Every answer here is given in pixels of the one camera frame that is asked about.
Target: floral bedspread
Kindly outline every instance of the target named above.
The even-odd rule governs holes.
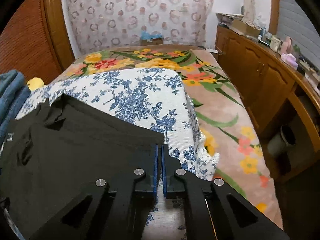
[[[227,181],[282,228],[273,179],[251,120],[235,87],[207,51],[183,45],[99,51],[77,59],[57,80],[128,68],[149,68],[144,81],[150,80],[151,90],[157,89],[156,83],[151,82],[156,68],[174,70],[181,77],[206,137],[205,148],[210,155],[221,155],[215,177]],[[174,80],[168,80],[168,84],[170,93],[179,93]],[[153,129],[162,130],[156,124]]]

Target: yellow stuffed toy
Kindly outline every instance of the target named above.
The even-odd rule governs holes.
[[[43,80],[37,77],[34,77],[27,82],[27,86],[29,87],[30,91],[43,87],[43,85],[44,85]]]

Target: bed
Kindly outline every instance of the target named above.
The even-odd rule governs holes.
[[[118,69],[155,67],[172,69],[181,77],[206,135],[205,148],[211,155],[221,155],[215,177],[225,179],[282,228],[274,182],[251,120],[236,88],[206,50],[185,45],[105,50],[77,59],[54,82]]]
[[[223,178],[283,228],[273,179],[250,118],[236,88],[206,50],[154,45],[84,55],[48,86],[33,91],[17,118],[62,93],[163,132],[171,156],[183,168],[202,179]],[[139,100],[143,104],[136,106]],[[158,194],[143,238],[172,239],[173,232],[175,239],[185,237],[182,202]]]

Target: metal screw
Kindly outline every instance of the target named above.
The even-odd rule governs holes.
[[[104,179],[98,179],[98,180],[96,181],[96,185],[97,185],[98,187],[103,187],[105,184],[106,184],[106,181],[105,181]]]
[[[143,173],[144,173],[143,169],[138,168],[138,169],[134,170],[134,174],[136,174],[136,175],[142,175]]]
[[[177,173],[178,175],[182,176],[182,175],[186,174],[186,171],[185,171],[184,169],[177,169],[177,170],[176,170],[176,173]]]
[[[217,185],[217,186],[222,186],[224,184],[224,180],[223,179],[215,179],[214,180],[214,183]]]

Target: cardboard box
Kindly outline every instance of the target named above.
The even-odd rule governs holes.
[[[163,38],[140,40],[140,46],[159,45],[163,44]]]
[[[236,29],[239,32],[243,33],[244,36],[252,36],[257,38],[261,29],[256,29],[253,28],[249,25],[247,25],[246,23],[239,21],[239,20],[234,20],[232,25],[231,25],[231,29]]]

